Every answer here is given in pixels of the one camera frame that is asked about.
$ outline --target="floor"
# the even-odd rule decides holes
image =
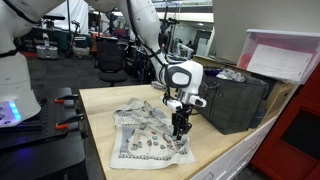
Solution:
[[[58,61],[43,61],[35,58],[27,59],[31,85],[33,89],[50,89],[70,87],[73,93],[79,89],[108,87],[107,82],[97,81],[98,69],[94,68],[91,58],[61,57]],[[137,77],[129,76],[128,81],[116,86],[141,84]],[[268,180],[263,174],[246,167],[236,180]]]

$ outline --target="wooden table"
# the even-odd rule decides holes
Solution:
[[[223,135],[201,115],[190,116],[193,127],[188,135],[197,162],[171,165],[160,170],[112,169],[109,163],[115,140],[113,113],[118,107],[128,102],[131,97],[136,97],[148,101],[168,115],[172,112],[160,99],[163,92],[150,85],[83,89],[80,94],[107,179],[190,179],[254,131],[250,129],[242,133]]]

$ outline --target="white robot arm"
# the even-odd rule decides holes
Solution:
[[[17,53],[11,39],[29,32],[32,24],[63,1],[0,0],[0,107],[7,108],[6,111],[0,108],[0,127],[14,126],[40,111],[30,86],[26,60]],[[171,97],[168,91],[163,102],[175,111],[174,135],[178,139],[181,138],[180,135],[187,133],[191,128],[188,116],[192,107],[206,106],[206,101],[198,96],[203,67],[194,61],[174,65],[167,63],[158,46],[160,21],[150,0],[85,1],[101,12],[110,12],[115,7],[119,8],[150,56],[156,69],[157,79],[165,84],[168,90],[169,88],[179,89],[177,99]]]
[[[181,50],[180,49],[184,49],[184,50],[186,50],[188,52],[187,60],[190,60],[191,59],[191,55],[194,52],[194,50],[189,48],[188,46],[182,44],[182,43],[178,43],[177,44],[177,55],[178,56],[181,56]]]

